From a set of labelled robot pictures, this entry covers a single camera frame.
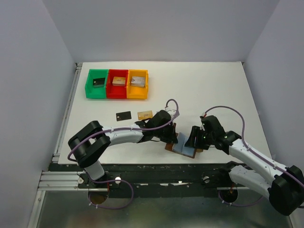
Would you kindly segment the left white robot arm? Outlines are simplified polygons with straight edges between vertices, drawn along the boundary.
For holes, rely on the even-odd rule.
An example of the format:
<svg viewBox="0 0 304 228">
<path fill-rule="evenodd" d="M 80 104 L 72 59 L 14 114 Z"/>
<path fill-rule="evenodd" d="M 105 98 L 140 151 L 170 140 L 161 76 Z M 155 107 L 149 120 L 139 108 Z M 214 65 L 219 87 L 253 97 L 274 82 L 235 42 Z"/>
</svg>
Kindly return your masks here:
<svg viewBox="0 0 304 228">
<path fill-rule="evenodd" d="M 160 110 L 152 118 L 137 121 L 129 127 L 105 128 L 98 121 L 91 121 L 68 141 L 71 153 L 68 159 L 77 162 L 89 175 L 89 182 L 96 188 L 105 183 L 105 171 L 99 158 L 105 150 L 122 143 L 143 143 L 156 137 L 165 143 L 177 143 L 173 120 L 177 110 Z"/>
</svg>

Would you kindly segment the gold credit card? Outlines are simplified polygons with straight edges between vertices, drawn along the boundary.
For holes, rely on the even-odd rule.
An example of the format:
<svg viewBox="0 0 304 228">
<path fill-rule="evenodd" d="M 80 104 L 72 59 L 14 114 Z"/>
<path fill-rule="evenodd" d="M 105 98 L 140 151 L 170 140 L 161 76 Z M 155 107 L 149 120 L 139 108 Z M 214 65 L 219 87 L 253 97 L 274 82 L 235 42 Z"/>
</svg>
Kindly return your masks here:
<svg viewBox="0 0 304 228">
<path fill-rule="evenodd" d="M 152 110 L 137 113 L 138 120 L 145 120 L 153 117 Z"/>
</svg>

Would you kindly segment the black credit card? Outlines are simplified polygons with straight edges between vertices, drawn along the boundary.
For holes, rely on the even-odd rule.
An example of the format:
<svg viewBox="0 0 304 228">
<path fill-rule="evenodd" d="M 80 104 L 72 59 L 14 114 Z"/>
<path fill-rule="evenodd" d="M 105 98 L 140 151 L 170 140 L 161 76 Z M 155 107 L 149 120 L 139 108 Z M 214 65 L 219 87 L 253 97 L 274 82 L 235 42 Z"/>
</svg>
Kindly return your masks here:
<svg viewBox="0 0 304 228">
<path fill-rule="evenodd" d="M 116 120 L 118 122 L 125 121 L 125 120 L 131 120 L 131 119 L 132 119 L 131 111 L 116 113 Z"/>
</svg>

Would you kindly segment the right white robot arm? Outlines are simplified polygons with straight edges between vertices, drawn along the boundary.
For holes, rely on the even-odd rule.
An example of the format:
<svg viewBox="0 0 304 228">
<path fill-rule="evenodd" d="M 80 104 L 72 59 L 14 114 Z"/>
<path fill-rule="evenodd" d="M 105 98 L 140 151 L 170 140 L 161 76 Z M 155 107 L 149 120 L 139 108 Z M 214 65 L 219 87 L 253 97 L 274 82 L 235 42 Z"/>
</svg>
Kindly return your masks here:
<svg viewBox="0 0 304 228">
<path fill-rule="evenodd" d="M 273 208 L 289 216 L 304 202 L 304 175 L 296 166 L 287 167 L 254 151 L 241 135 L 226 132 L 217 117 L 201 117 L 201 126 L 193 126 L 186 147 L 217 150 L 231 155 L 250 167 L 234 165 L 219 173 L 218 180 L 224 186 L 241 184 L 267 198 Z"/>
</svg>

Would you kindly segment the brown leather card holder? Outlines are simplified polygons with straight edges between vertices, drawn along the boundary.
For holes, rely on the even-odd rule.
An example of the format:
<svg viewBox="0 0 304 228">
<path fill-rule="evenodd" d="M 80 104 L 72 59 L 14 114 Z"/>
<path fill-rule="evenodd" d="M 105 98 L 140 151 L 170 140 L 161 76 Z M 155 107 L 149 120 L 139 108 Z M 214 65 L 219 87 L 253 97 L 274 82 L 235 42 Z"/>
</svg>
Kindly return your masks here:
<svg viewBox="0 0 304 228">
<path fill-rule="evenodd" d="M 203 152 L 202 149 L 194 149 L 186 147 L 185 143 L 188 140 L 188 137 L 183 133 L 176 133 L 178 143 L 167 143 L 165 145 L 165 150 L 179 154 L 189 158 L 195 158 L 197 153 Z"/>
</svg>

